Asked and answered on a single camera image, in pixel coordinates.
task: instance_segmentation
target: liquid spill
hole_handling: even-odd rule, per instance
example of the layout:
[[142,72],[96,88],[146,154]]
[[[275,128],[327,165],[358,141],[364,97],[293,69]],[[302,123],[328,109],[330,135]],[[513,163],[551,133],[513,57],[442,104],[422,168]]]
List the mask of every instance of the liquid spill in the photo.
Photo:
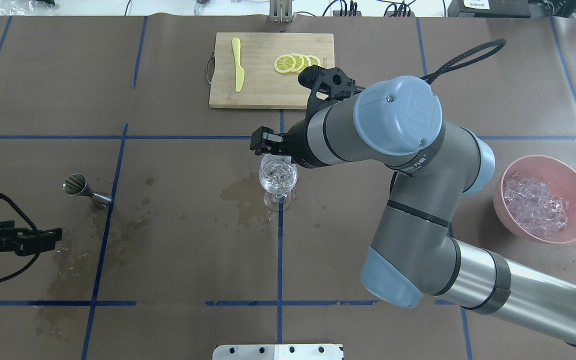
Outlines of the liquid spill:
[[[68,228],[64,228],[62,240],[55,244],[52,260],[57,267],[57,274],[47,290],[48,297],[52,300],[90,300],[97,259],[96,256],[89,254],[87,246],[96,241],[101,243],[106,217],[101,213],[90,212],[86,215],[85,221],[94,228],[96,236],[92,234],[90,240],[79,241],[81,237],[85,238],[88,235],[85,228],[78,229],[83,233],[74,238],[71,237]],[[58,340],[73,331],[69,321],[64,323],[64,320],[75,319],[77,312],[83,311],[83,308],[69,306],[39,306],[36,309],[36,334],[55,337]]]
[[249,177],[237,180],[222,190],[220,196],[222,200],[237,202],[237,224],[249,228],[254,220],[265,223],[263,219],[268,216],[268,209],[264,203],[264,194],[265,191],[259,184],[259,174],[250,172]]

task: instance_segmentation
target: black cable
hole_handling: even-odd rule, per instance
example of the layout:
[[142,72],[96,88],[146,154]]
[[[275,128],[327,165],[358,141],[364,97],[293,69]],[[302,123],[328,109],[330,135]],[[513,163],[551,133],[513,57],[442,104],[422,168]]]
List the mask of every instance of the black cable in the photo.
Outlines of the black cable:
[[128,0],[128,3],[126,4],[126,11],[123,12],[123,16],[126,16],[126,15],[128,14],[128,6],[130,6],[130,3],[131,3],[132,1],[133,1],[133,0]]
[[334,3],[336,3],[336,2],[341,2],[341,3],[343,3],[343,4],[346,4],[346,0],[334,0],[333,2],[330,2],[330,3],[328,4],[328,6],[326,6],[326,9],[324,9],[324,13],[321,14],[321,16],[326,16],[327,11],[328,11],[328,10],[330,9],[330,7],[331,7]]
[[395,2],[391,2],[390,5],[386,6],[386,10],[384,10],[383,16],[388,16],[388,10],[389,10],[392,6],[395,7],[395,11],[394,11],[394,12],[397,12],[397,4],[396,4]]
[[[421,80],[425,80],[426,83],[428,83],[428,85],[432,84],[441,74],[445,74],[445,73],[450,73],[450,71],[455,71],[457,69],[461,69],[464,68],[466,66],[475,64],[476,62],[480,62],[488,57],[491,57],[492,55],[496,54],[499,50],[501,50],[501,48],[503,48],[506,45],[506,39],[496,39],[495,41],[490,41],[487,43],[482,43],[479,46],[475,46],[473,48],[471,48],[470,50],[464,52],[461,55],[458,55],[457,57],[454,57],[453,59],[451,59],[450,61],[446,62],[445,64],[443,64],[437,71],[435,71],[434,73],[429,73],[428,75],[422,76],[420,77]],[[468,59],[470,58],[472,55],[475,55],[476,53],[482,51],[482,50],[486,50],[487,48],[493,48],[492,50],[488,51],[487,53],[476,57],[472,60],[468,60],[462,64],[457,64],[458,62],[461,62],[464,59]]]
[[[10,205],[10,207],[12,207],[13,210],[15,210],[17,214],[19,214],[21,219],[23,219],[23,221],[25,221],[30,226],[32,231],[34,232],[35,239],[38,240],[39,239],[39,230],[37,229],[37,226],[35,226],[35,224],[32,222],[32,220],[30,220],[30,218],[28,216],[26,216],[26,214],[17,206],[17,204],[14,203],[14,201],[11,200],[5,194],[0,193],[0,199],[5,201],[6,203],[8,203]],[[30,268],[30,266],[32,266],[32,264],[34,264],[37,261],[37,259],[39,258],[39,254],[41,254],[41,253],[42,253],[42,251],[41,251],[41,249],[39,249],[39,251],[37,251],[37,253],[35,253],[35,255],[32,256],[32,259],[30,259],[30,261],[28,261],[28,264],[26,264],[24,267],[22,267],[18,271],[11,273],[8,276],[1,277],[0,283],[3,283],[6,280],[11,280],[15,276],[18,276],[19,274],[23,273],[24,271],[27,271],[28,268]]]

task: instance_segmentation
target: jigger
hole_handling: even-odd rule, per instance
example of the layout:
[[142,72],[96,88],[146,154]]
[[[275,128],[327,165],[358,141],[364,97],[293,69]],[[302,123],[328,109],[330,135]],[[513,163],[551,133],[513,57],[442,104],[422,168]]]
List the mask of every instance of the jigger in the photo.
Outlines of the jigger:
[[105,193],[97,193],[89,187],[86,177],[80,173],[73,173],[64,180],[63,191],[69,196],[87,196],[98,209],[106,209],[113,199]]

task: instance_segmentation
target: lemon slice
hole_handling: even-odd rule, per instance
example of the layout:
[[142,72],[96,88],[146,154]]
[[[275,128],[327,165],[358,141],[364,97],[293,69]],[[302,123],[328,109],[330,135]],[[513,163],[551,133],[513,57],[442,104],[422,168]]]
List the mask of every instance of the lemon slice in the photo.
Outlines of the lemon slice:
[[290,56],[293,57],[295,60],[295,66],[290,72],[291,73],[299,73],[299,71],[301,71],[302,68],[304,67],[304,62],[306,61],[306,57],[304,57],[304,55],[302,55],[302,54],[290,54]]
[[274,60],[274,70],[280,74],[290,73],[296,66],[297,59],[292,55],[281,55]]
[[317,56],[315,56],[315,55],[306,55],[306,57],[308,58],[308,61],[310,62],[311,66],[312,66],[312,65],[322,66],[322,60],[320,60]]

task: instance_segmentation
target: silver cylinder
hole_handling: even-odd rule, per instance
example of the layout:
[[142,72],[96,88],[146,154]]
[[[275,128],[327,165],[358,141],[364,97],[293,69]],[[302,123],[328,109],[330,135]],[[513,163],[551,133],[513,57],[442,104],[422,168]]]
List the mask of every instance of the silver cylinder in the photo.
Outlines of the silver cylinder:
[[[496,267],[485,250],[457,241],[461,268],[441,298],[465,308],[482,305],[493,292]],[[510,296],[491,315],[576,346],[576,285],[506,260]]]
[[508,260],[510,297],[492,315],[576,345],[576,285]]
[[461,252],[459,274],[452,287],[441,298],[475,308],[490,296],[495,286],[495,262],[482,248],[457,241]]

